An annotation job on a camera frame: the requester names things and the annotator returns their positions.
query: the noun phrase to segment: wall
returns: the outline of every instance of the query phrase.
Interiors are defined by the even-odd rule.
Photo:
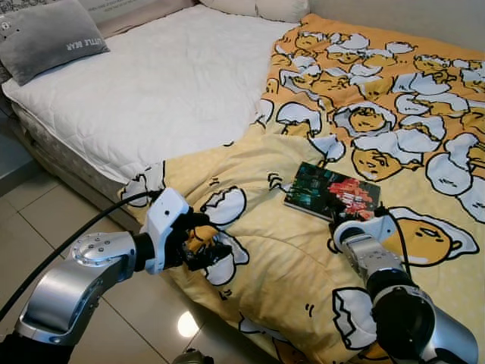
[[[426,36],[485,52],[484,0],[310,0],[327,19]]]

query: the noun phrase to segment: mattress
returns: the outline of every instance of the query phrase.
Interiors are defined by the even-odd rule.
[[[109,53],[2,87],[62,145],[126,183],[161,157],[239,139],[271,46],[294,26],[197,5],[107,39]]]

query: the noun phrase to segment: black cable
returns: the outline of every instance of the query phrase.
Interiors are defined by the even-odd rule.
[[[126,199],[122,199],[120,202],[115,203],[114,205],[108,207],[106,210],[101,211],[97,216],[86,222],[81,229],[76,231],[74,234],[72,234],[66,241],[62,243],[56,250],[54,250],[47,258],[44,259],[42,263],[39,264],[37,268],[33,270],[32,273],[23,281],[22,285],[20,285],[17,290],[14,292],[14,294],[10,297],[10,299],[7,301],[7,303],[2,307],[2,310],[0,310],[0,322],[3,320],[3,318],[7,315],[8,311],[12,308],[12,306],[17,302],[17,300],[22,296],[22,293],[25,292],[25,290],[32,284],[32,282],[36,279],[42,271],[49,266],[49,264],[52,263],[54,259],[56,259],[64,250],[70,246],[82,233],[84,233],[86,230],[88,230],[90,227],[92,227],[96,222],[104,218],[105,216],[109,215],[112,213],[114,210],[119,209],[121,206],[135,200],[139,199],[141,197],[145,196],[157,196],[159,192],[155,191],[149,191],[149,192],[142,192],[142,193],[137,193],[136,195],[127,197]]]
[[[409,264],[409,257],[408,257],[408,247],[406,246],[406,242],[404,241],[404,235],[402,234],[402,231],[399,228],[399,225],[397,225],[397,223],[396,223],[396,227],[397,227],[397,231],[399,232],[399,240],[401,240],[402,255],[404,256],[404,267],[406,268],[406,273],[408,273],[409,279],[412,280],[411,266]]]

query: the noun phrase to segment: book cover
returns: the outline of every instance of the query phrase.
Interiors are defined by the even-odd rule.
[[[380,187],[303,162],[285,205],[335,221],[368,220],[379,206]]]

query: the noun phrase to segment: white tile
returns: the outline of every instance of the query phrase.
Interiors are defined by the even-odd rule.
[[[20,211],[57,185],[58,181],[53,178],[53,176],[43,172],[13,189],[7,193],[4,198],[6,198],[17,211]]]
[[[51,245],[57,247],[97,215],[99,210],[65,185],[60,184],[20,213]],[[103,218],[86,233],[122,230],[109,218]]]
[[[216,363],[279,363],[278,360],[218,317],[213,318],[202,327],[189,347],[200,350],[206,356],[212,356]]]
[[[15,211],[14,207],[10,203],[8,203],[6,198],[0,197],[0,224],[2,223],[2,221],[10,218],[16,213],[17,211]]]
[[[52,248],[18,214],[0,223],[0,305],[3,306],[30,272]],[[0,334],[10,333],[33,285],[0,324]]]
[[[106,302],[100,301],[69,364],[167,364]]]
[[[54,262],[52,262],[42,273],[36,278],[36,280],[25,290],[25,292],[20,296],[18,301],[12,306],[10,311],[8,311],[8,314],[4,317],[2,322],[0,322],[0,341],[3,341],[4,336],[11,334],[11,332],[14,330],[15,323],[17,322],[17,319],[20,316],[20,313],[22,312],[23,307],[27,303],[27,300],[29,299],[30,295],[32,294],[34,288],[36,287],[37,282],[43,277],[43,275],[53,266],[58,264],[59,262],[62,262],[62,258],[56,258]],[[17,288],[13,288],[11,292],[8,294],[8,298],[14,293],[14,291]],[[7,297],[0,303],[2,306],[6,303]]]
[[[203,325],[200,308],[175,286],[166,272],[161,276],[135,273],[104,297],[169,362],[183,352]],[[195,321],[193,327],[184,327],[185,337],[179,331],[179,320],[184,314],[184,318],[192,315]]]

